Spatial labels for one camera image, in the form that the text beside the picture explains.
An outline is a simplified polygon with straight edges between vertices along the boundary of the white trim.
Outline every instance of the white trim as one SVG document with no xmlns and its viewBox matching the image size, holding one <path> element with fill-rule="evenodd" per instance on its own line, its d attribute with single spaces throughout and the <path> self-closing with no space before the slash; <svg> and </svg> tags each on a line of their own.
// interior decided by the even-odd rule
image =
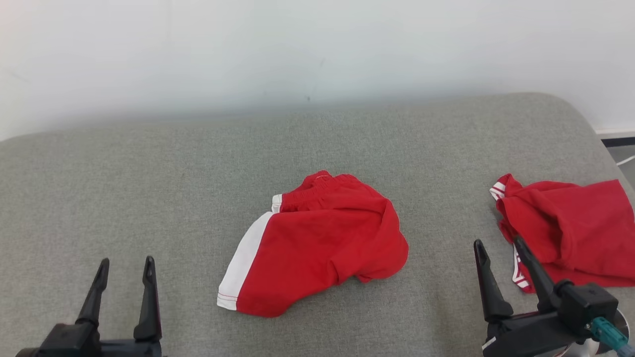
<svg viewBox="0 0 635 357">
<path fill-rule="evenodd" d="M 514 247 L 514 275 L 512 276 L 512 281 L 519 288 L 526 288 L 529 286 L 529 281 L 527 281 L 527 279 L 523 275 L 523 272 L 521 272 L 520 268 L 518 267 L 518 264 L 520 264 L 520 256 L 518 255 L 516 246 L 515 245 L 512 245 L 512 246 Z"/>
<path fill-rule="evenodd" d="M 267 223 L 273 215 L 273 212 L 267 212 L 260 216 L 238 243 L 236 253 L 234 253 L 232 261 L 229 262 L 225 277 L 218 287 L 216 305 L 228 310 L 236 310 L 236 301 L 240 290 L 243 288 L 244 280 L 247 278 L 256 257 Z"/>
<path fill-rule="evenodd" d="M 498 189 L 500 192 L 505 192 L 505 188 L 507 188 L 507 186 L 499 181 L 494 184 L 493 188 Z"/>
<path fill-rule="evenodd" d="M 503 184 L 502 182 L 497 181 L 494 186 L 491 187 L 490 189 L 490 194 L 492 197 L 494 197 L 495 200 L 499 200 L 501 198 L 505 197 L 505 188 L 507 188 L 507 186 L 505 186 L 505 184 Z"/>
<path fill-rule="evenodd" d="M 492 197 L 494 197 L 494 199 L 496 201 L 498 201 L 499 199 L 505 197 L 504 193 L 500 192 L 499 190 L 495 189 L 494 187 L 492 187 L 490 189 L 490 194 L 491 194 Z"/>
<path fill-rule="evenodd" d="M 271 198 L 271 212 L 280 213 L 282 206 L 282 194 L 277 194 Z"/>
<path fill-rule="evenodd" d="M 485 342 L 485 344 L 481 346 L 481 349 L 485 350 L 487 347 L 489 347 L 494 342 L 496 342 L 496 337 L 492 337 L 489 341 Z"/>
<path fill-rule="evenodd" d="M 600 139 L 617 139 L 635 137 L 635 128 L 628 129 L 595 129 Z"/>
</svg>

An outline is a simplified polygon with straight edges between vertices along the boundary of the gray fabric surface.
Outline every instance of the gray fabric surface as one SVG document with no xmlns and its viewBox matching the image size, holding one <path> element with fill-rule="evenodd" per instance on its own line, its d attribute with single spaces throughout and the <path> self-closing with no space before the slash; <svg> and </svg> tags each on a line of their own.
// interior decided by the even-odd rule
<svg viewBox="0 0 635 357">
<path fill-rule="evenodd" d="M 215 305 L 239 240 L 320 169 L 352 173 L 394 203 L 410 244 L 390 279 L 304 299 L 280 318 Z M 0 143 L 0 346 L 9 356 L 71 323 L 110 257 L 102 338 L 132 336 L 146 255 L 156 259 L 164 354 L 479 356 L 485 338 L 472 242 L 484 241 L 517 313 L 512 248 L 488 189 L 618 178 L 564 101 L 520 94 L 441 104 L 328 109 L 203 125 L 118 126 Z M 635 321 L 635 290 L 610 290 Z"/>
</svg>

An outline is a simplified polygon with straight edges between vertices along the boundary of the white stripe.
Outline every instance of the white stripe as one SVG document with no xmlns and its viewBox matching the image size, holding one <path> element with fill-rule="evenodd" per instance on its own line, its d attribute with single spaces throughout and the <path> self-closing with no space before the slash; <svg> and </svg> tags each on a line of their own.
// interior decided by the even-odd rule
<svg viewBox="0 0 635 357">
<path fill-rule="evenodd" d="M 492 196 L 492 197 L 494 197 L 494 199 L 495 199 L 495 200 L 497 200 L 497 201 L 498 201 L 500 198 L 505 197 L 505 195 L 504 195 L 504 194 L 500 193 L 498 190 L 496 190 L 496 189 L 494 189 L 494 188 L 491 188 L 491 189 L 490 189 L 490 194 L 491 194 L 491 196 Z"/>
<path fill-rule="evenodd" d="M 280 213 L 280 206 L 282 206 L 282 194 L 277 194 L 271 198 L 271 212 Z"/>
<path fill-rule="evenodd" d="M 518 286 L 520 286 L 519 282 L 525 282 L 526 285 L 528 286 L 529 283 L 527 283 L 525 276 L 523 275 L 523 272 L 520 271 L 520 268 L 518 267 L 518 264 L 520 262 L 520 257 L 518 256 L 518 251 L 516 250 L 516 246 L 513 245 L 514 247 L 514 275 L 512 276 L 512 281 L 515 282 Z"/>
<path fill-rule="evenodd" d="M 489 347 L 494 342 L 496 342 L 496 337 L 492 337 L 491 340 L 485 342 L 485 344 L 481 346 L 481 349 L 485 350 L 487 347 Z"/>
<path fill-rule="evenodd" d="M 502 192 L 505 192 L 505 188 L 506 188 L 506 187 L 507 187 L 507 186 L 505 186 L 505 185 L 504 185 L 504 184 L 502 184 L 501 182 L 497 182 L 497 183 L 495 183 L 495 184 L 494 184 L 494 188 L 495 188 L 495 189 L 499 189 L 499 190 L 500 190 L 500 191 L 502 191 Z"/>
<path fill-rule="evenodd" d="M 247 278 L 247 274 L 253 264 L 253 259 L 255 259 L 256 253 L 258 252 L 262 235 L 265 232 L 269 219 L 273 215 L 273 212 L 267 212 L 260 216 L 260 218 L 249 227 L 240 243 L 238 243 L 236 253 L 234 253 L 232 261 L 229 262 L 225 277 L 218 287 L 216 305 L 228 310 L 236 310 L 236 301 L 234 299 L 238 299 L 238 294 L 243 287 L 244 280 Z"/>
<path fill-rule="evenodd" d="M 618 163 L 617 163 L 617 166 L 622 166 L 622 165 L 626 164 L 627 162 L 629 162 L 629 161 L 630 161 L 630 160 L 632 160 L 632 159 L 635 159 L 635 155 L 633 155 L 633 156 L 629 157 L 628 159 L 624 159 L 624 160 L 622 160 L 622 161 L 618 162 Z"/>
</svg>

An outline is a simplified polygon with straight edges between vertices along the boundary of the black mount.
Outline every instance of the black mount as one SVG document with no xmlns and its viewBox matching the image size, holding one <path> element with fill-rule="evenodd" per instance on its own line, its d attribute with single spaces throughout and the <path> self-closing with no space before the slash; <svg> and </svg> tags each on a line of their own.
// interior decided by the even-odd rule
<svg viewBox="0 0 635 357">
<path fill-rule="evenodd" d="M 574 286 L 569 280 L 554 284 L 522 238 L 515 238 L 514 245 L 536 289 L 538 311 L 513 315 L 491 272 L 485 246 L 476 240 L 476 272 L 488 322 L 484 357 L 533 357 L 556 351 L 592 338 L 586 326 L 596 317 L 613 323 L 618 301 L 604 288 L 595 283 Z"/>
<path fill-rule="evenodd" d="M 151 256 L 145 259 L 144 298 L 134 339 L 99 340 L 99 310 L 109 267 L 108 258 L 103 259 L 74 325 L 55 325 L 39 348 L 23 349 L 16 357 L 161 357 L 161 318 Z"/>
</svg>

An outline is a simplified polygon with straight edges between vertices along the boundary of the white cable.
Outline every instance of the white cable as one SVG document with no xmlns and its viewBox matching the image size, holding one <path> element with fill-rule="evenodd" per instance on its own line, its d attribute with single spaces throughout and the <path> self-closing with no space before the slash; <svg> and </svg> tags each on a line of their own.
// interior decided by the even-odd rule
<svg viewBox="0 0 635 357">
<path fill-rule="evenodd" d="M 626 164 L 627 162 L 629 162 L 629 161 L 630 161 L 630 160 L 632 160 L 632 159 L 635 159 L 635 155 L 633 155 L 633 156 L 629 157 L 628 159 L 624 159 L 624 160 L 622 160 L 622 161 L 618 162 L 618 163 L 617 163 L 617 166 L 620 166 L 620 165 L 622 165 L 622 164 Z"/>
</svg>

